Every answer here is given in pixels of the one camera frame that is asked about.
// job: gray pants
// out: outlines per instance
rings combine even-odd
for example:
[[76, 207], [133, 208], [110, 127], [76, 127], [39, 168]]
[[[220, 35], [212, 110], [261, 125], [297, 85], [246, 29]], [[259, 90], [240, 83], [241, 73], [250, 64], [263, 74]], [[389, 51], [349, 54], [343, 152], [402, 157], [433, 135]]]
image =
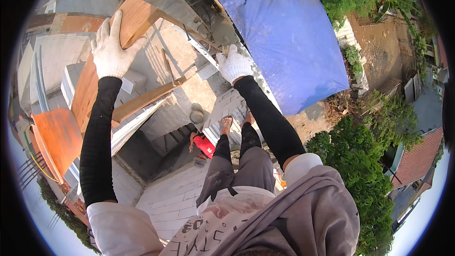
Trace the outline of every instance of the gray pants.
[[237, 173], [234, 173], [230, 156], [228, 160], [214, 154], [208, 167], [201, 195], [196, 200], [196, 207], [199, 207], [210, 196], [214, 198], [216, 192], [228, 188], [229, 185], [253, 186], [273, 193], [275, 178], [273, 177], [272, 161], [268, 153], [257, 146], [247, 149], [240, 157]]

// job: white work glove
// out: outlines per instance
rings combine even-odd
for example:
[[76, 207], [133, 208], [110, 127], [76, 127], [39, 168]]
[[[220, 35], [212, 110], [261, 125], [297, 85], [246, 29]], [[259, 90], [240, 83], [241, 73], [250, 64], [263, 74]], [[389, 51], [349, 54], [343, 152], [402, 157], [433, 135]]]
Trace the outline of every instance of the white work glove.
[[96, 65], [98, 78], [113, 76], [122, 79], [130, 68], [134, 57], [147, 42], [146, 37], [140, 37], [132, 46], [122, 49], [120, 45], [120, 24], [122, 11], [114, 14], [112, 28], [109, 32], [109, 19], [106, 18], [96, 33], [96, 40], [91, 40], [93, 62]]
[[229, 47], [227, 58], [218, 53], [217, 59], [221, 75], [231, 84], [241, 76], [253, 75], [253, 60], [239, 54], [234, 44]]

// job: black arm sleeve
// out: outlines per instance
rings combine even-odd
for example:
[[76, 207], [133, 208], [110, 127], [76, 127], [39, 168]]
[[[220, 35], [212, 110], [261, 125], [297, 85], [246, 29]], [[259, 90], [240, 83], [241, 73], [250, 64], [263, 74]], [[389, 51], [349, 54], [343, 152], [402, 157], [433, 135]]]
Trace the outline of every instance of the black arm sleeve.
[[247, 102], [265, 142], [281, 168], [289, 157], [306, 152], [297, 132], [267, 98], [253, 76], [243, 77], [236, 82], [234, 88]]
[[117, 77], [98, 81], [98, 95], [82, 143], [79, 166], [86, 208], [97, 202], [117, 201], [112, 185], [111, 119], [121, 86], [122, 81]]

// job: white sleeve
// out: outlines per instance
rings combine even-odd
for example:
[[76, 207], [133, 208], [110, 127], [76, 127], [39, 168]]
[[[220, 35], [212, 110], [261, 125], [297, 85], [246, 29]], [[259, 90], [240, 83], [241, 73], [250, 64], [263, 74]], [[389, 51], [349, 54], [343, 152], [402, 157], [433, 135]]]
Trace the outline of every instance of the white sleeve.
[[284, 171], [283, 180], [286, 181], [286, 186], [289, 187], [295, 181], [306, 175], [311, 168], [323, 165], [321, 157], [314, 153], [304, 153], [297, 156], [289, 162]]
[[137, 208], [99, 202], [88, 206], [95, 242], [103, 255], [156, 256], [161, 244], [150, 217]]

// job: blue tarp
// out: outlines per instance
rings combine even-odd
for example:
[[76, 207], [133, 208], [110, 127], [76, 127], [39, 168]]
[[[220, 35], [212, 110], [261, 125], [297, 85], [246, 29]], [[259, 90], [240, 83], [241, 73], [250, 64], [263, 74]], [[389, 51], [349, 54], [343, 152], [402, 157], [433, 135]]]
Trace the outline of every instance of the blue tarp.
[[219, 0], [284, 115], [349, 88], [332, 24], [319, 0]]

